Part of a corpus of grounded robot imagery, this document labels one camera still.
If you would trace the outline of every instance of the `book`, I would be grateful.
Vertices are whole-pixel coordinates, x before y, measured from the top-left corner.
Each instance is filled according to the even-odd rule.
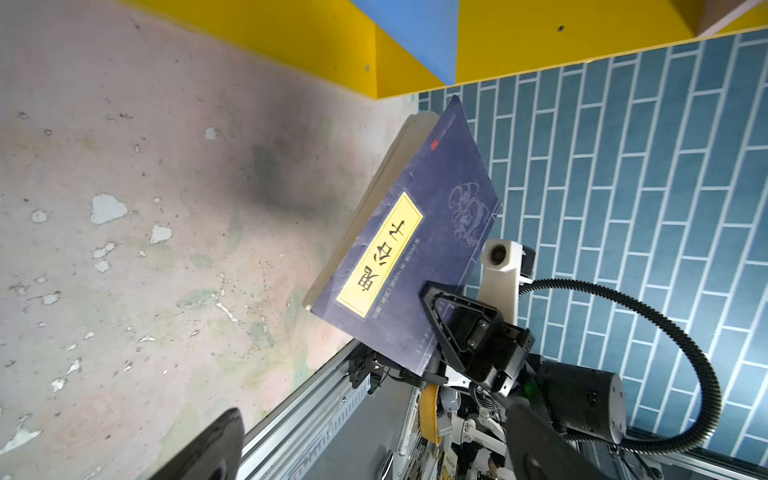
[[[462,292],[500,206],[458,97],[411,115],[303,305],[421,375],[437,343],[422,288]]]

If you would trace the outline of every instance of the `yellow label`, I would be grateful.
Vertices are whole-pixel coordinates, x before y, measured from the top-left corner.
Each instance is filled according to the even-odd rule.
[[[365,318],[422,218],[422,213],[403,192],[336,299]]]

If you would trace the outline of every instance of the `blue tile wall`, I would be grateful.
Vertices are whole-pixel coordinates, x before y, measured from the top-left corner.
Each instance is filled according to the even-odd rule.
[[[768,458],[768,30],[419,95],[454,94],[504,210],[494,234],[537,252],[536,278],[642,299],[710,357],[725,398],[705,445]],[[476,296],[482,268],[466,293]],[[583,293],[521,299],[549,359],[618,372],[631,425],[685,430],[693,369],[642,318]]]

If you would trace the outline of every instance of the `yellow title label on book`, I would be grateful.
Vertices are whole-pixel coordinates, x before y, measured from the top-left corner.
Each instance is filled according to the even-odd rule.
[[[365,318],[422,218],[422,213],[403,192],[336,299]]]

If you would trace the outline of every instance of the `book cover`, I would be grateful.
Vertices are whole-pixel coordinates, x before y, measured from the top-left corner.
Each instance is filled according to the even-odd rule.
[[[462,291],[500,206],[454,97],[311,311],[421,375],[437,340],[419,294]]]

